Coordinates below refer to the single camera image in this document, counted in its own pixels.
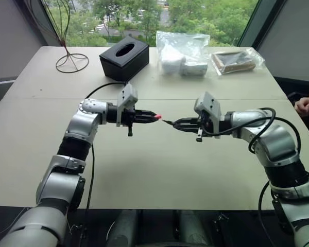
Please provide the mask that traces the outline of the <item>bystander bare hand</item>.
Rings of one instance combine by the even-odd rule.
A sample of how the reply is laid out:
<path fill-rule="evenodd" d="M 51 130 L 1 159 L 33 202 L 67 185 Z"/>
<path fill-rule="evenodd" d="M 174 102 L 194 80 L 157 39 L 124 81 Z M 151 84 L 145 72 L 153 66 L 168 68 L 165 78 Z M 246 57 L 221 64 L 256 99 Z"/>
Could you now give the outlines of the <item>bystander bare hand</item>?
<path fill-rule="evenodd" d="M 294 108 L 300 117 L 309 116 L 309 97 L 300 98 L 295 102 Z"/>

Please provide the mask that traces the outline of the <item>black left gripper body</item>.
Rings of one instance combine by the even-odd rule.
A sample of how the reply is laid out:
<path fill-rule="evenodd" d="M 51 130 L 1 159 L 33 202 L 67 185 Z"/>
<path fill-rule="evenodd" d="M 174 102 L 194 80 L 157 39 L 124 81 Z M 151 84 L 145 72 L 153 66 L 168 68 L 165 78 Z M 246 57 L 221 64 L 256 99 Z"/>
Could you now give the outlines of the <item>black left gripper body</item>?
<path fill-rule="evenodd" d="M 122 112 L 122 125 L 128 128 L 128 137 L 133 136 L 132 127 L 135 120 L 135 107 L 131 109 L 124 109 Z"/>

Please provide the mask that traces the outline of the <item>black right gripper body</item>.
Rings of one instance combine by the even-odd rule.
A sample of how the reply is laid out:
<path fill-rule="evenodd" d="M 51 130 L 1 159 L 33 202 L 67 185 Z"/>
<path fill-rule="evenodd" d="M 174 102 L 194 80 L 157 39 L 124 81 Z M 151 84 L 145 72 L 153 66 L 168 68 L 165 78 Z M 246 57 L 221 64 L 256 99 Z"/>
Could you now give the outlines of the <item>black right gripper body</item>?
<path fill-rule="evenodd" d="M 195 110 L 195 112 L 198 114 L 196 141 L 200 143 L 204 137 L 214 136 L 213 123 L 210 119 L 211 112 L 209 110 Z"/>

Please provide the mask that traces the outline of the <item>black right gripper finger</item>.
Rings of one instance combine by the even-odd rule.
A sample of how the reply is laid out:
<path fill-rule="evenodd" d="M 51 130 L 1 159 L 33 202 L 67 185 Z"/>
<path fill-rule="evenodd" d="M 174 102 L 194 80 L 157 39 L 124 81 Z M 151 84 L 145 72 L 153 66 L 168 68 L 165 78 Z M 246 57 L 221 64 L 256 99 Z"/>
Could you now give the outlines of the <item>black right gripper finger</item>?
<path fill-rule="evenodd" d="M 196 118 L 188 117 L 188 118 L 180 118 L 174 121 L 173 125 L 195 125 Z"/>
<path fill-rule="evenodd" d="M 175 124 L 174 128 L 183 132 L 196 132 L 196 125 L 193 124 Z"/>

